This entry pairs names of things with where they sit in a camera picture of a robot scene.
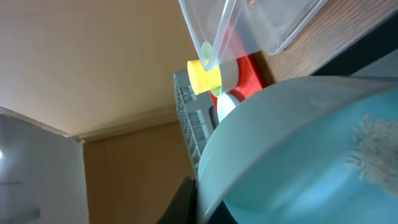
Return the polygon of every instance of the black strip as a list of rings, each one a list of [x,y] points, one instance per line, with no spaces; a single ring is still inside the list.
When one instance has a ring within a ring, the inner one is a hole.
[[[312,75],[351,75],[398,49],[398,12]]]

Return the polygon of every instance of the white wall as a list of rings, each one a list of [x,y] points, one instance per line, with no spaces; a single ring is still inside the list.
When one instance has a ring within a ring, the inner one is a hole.
[[[0,219],[39,207],[34,223],[88,223],[82,145],[7,116],[0,125],[0,182],[22,182],[0,184]]]

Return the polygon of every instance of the yellow object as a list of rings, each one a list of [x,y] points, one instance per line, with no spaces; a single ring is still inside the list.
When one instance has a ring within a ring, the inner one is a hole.
[[[188,76],[194,94],[199,95],[221,86],[221,72],[219,66],[206,72],[199,60],[188,61]]]

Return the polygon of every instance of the dish rack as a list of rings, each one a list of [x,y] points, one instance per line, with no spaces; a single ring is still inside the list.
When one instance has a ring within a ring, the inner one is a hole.
[[[217,114],[209,94],[193,93],[187,70],[174,73],[174,90],[178,119],[196,176],[207,140],[218,124]]]

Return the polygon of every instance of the wooden trim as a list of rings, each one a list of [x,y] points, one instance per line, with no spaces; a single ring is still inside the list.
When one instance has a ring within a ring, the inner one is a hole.
[[[74,136],[79,142],[92,142],[122,134],[140,131],[178,121],[175,105],[134,116],[134,120],[120,125],[81,133]]]
[[[32,125],[34,125],[36,127],[42,128],[42,129],[44,129],[46,131],[50,131],[50,132],[52,132],[54,134],[62,135],[63,137],[66,137],[66,138],[70,137],[70,134],[68,134],[66,132],[63,132],[63,131],[61,131],[61,130],[59,130],[57,128],[51,127],[51,126],[49,126],[47,124],[41,123],[40,121],[36,121],[35,119],[29,118],[29,117],[27,117],[25,115],[22,115],[20,113],[15,112],[15,111],[9,110],[9,109],[7,109],[5,107],[2,107],[2,106],[0,106],[0,115],[1,114],[13,117],[15,119],[19,119],[21,121],[25,121],[26,123],[32,124]]]

